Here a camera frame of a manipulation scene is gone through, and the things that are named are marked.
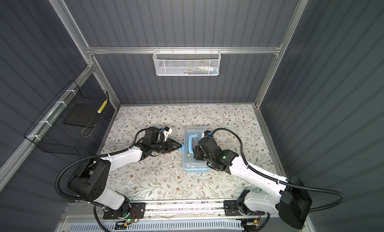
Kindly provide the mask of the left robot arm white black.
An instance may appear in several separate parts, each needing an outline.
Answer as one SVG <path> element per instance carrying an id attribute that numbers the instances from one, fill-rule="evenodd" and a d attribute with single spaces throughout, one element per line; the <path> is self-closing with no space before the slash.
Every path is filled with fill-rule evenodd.
<path id="1" fill-rule="evenodd" d="M 182 148 L 181 143 L 169 138 L 172 129 L 167 126 L 149 127 L 139 132 L 144 132 L 144 137 L 138 139 L 137 133 L 129 148 L 79 162 L 67 183 L 68 189 L 86 202 L 127 214 L 129 199 L 107 186 L 110 172 L 147 157 L 171 153 Z"/>

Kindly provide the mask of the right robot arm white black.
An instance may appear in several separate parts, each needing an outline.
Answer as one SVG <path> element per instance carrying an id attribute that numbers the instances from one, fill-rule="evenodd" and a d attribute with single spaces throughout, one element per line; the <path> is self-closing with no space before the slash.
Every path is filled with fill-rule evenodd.
<path id="1" fill-rule="evenodd" d="M 284 186 L 282 182 L 287 181 L 285 177 L 274 175 L 250 163 L 245 164 L 238 153 L 222 150 L 209 136 L 203 137 L 193 147 L 193 156 L 196 160 L 205 161 L 210 168 L 240 177 L 267 193 L 261 198 L 250 190 L 243 190 L 235 206 L 242 215 L 253 212 L 278 214 L 292 228 L 301 230 L 304 227 L 312 199 L 304 190 Z"/>

